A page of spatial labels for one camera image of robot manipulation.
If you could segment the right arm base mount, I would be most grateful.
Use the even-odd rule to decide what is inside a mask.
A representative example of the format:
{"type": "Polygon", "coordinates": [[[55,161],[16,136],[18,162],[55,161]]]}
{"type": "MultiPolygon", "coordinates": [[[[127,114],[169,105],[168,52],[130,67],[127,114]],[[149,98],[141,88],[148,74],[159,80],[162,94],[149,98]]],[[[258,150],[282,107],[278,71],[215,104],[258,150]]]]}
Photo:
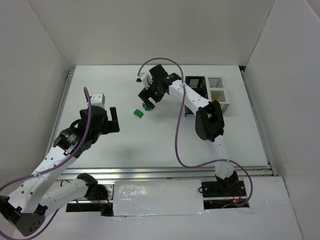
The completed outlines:
{"type": "Polygon", "coordinates": [[[205,210],[238,208],[236,203],[247,199],[244,182],[241,180],[228,191],[221,190],[216,181],[204,181],[198,188],[203,197],[205,210]]]}

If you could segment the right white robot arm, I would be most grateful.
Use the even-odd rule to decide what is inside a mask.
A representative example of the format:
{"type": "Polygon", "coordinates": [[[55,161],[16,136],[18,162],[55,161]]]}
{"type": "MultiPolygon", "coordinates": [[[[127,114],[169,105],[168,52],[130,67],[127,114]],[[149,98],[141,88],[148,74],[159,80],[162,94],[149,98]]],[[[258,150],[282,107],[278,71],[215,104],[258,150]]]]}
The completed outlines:
{"type": "Polygon", "coordinates": [[[148,73],[139,71],[137,82],[143,84],[138,97],[149,109],[155,108],[155,103],[162,100],[165,94],[180,100],[180,113],[184,109],[190,110],[195,116],[195,132],[205,141],[210,153],[216,159],[211,163],[215,168],[215,177],[218,189],[225,193],[230,191],[239,178],[236,170],[229,160],[226,145],[224,143],[223,111],[217,100],[211,101],[199,94],[195,88],[189,86],[189,76],[176,73],[168,74],[162,65],[152,67],[148,73]]]}

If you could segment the green square lego brick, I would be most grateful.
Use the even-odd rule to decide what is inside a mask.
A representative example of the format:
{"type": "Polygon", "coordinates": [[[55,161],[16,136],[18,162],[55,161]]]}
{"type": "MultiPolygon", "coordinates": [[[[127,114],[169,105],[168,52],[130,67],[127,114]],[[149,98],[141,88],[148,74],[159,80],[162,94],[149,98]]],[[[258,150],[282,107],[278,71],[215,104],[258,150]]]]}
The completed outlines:
{"type": "Polygon", "coordinates": [[[142,118],[144,116],[144,113],[142,111],[140,111],[139,109],[136,109],[133,114],[138,117],[138,118],[142,118]]]}

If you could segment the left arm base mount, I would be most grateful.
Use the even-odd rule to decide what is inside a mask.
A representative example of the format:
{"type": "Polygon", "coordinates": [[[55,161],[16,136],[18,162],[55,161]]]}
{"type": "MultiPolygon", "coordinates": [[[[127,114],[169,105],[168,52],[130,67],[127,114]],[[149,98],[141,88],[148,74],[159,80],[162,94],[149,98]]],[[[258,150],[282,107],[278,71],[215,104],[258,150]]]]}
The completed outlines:
{"type": "Polygon", "coordinates": [[[82,173],[77,179],[83,180],[88,187],[85,195],[73,200],[66,206],[67,213],[99,213],[103,217],[113,217],[113,193],[114,185],[99,184],[98,181],[88,173],[82,173]]]}

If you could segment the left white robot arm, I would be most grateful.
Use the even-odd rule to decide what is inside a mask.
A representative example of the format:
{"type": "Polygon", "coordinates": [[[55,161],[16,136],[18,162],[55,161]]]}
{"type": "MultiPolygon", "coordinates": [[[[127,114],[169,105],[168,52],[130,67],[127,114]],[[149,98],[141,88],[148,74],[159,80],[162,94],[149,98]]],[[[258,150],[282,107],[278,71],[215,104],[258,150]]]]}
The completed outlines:
{"type": "Polygon", "coordinates": [[[99,106],[82,109],[80,119],[60,132],[40,165],[21,185],[0,198],[0,213],[24,237],[37,235],[46,217],[68,202],[78,198],[91,201],[108,200],[110,191],[88,173],[81,173],[69,183],[52,192],[57,178],[73,164],[84,151],[95,144],[101,135],[120,131],[117,110],[107,111],[99,106]]]}

